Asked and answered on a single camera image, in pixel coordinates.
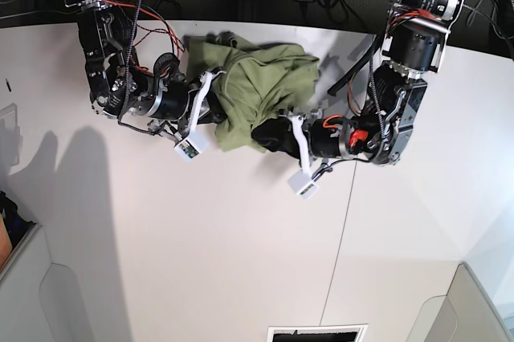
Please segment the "crumpled fabric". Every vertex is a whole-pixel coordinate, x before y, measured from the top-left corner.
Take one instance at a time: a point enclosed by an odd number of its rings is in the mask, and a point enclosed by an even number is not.
[[[216,127],[224,151],[250,145],[251,131],[275,119],[280,109],[302,107],[314,94],[319,59],[300,45],[257,47],[233,34],[192,38],[187,74],[190,79],[221,67],[211,85],[228,118]]]

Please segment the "green towel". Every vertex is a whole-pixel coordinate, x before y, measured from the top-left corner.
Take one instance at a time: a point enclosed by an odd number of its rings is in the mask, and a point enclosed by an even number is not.
[[[257,47],[233,34],[190,40],[187,74],[190,79],[221,67],[226,73],[212,84],[227,120],[216,127],[224,151],[251,145],[251,131],[277,117],[280,109],[301,107],[314,94],[318,58],[300,45]]]

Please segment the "white table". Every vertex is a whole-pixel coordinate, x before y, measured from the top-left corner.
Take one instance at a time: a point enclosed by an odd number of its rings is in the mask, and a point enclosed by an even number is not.
[[[366,49],[354,51],[363,35],[303,27],[173,28],[300,43],[346,68]],[[166,49],[155,35],[138,53],[150,66]],[[286,155],[213,144],[185,164],[169,141],[95,116],[75,25],[1,30],[0,79],[13,91],[0,84],[0,108],[16,103],[22,145],[0,181],[44,225],[52,260],[77,274],[98,341],[259,342],[268,326],[320,324],[405,340],[510,196],[508,150],[486,153],[514,140],[513,74],[506,59],[448,49],[400,164],[359,165],[354,183],[355,164],[340,165],[304,202],[288,188],[297,162]]]

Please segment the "green cloth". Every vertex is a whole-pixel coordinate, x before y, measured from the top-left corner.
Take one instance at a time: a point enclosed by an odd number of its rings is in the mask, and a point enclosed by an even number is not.
[[[257,47],[233,34],[190,40],[187,74],[190,79],[221,67],[212,84],[228,119],[216,127],[224,151],[251,145],[251,131],[277,117],[280,109],[301,107],[314,94],[318,58],[306,55],[300,45]]]

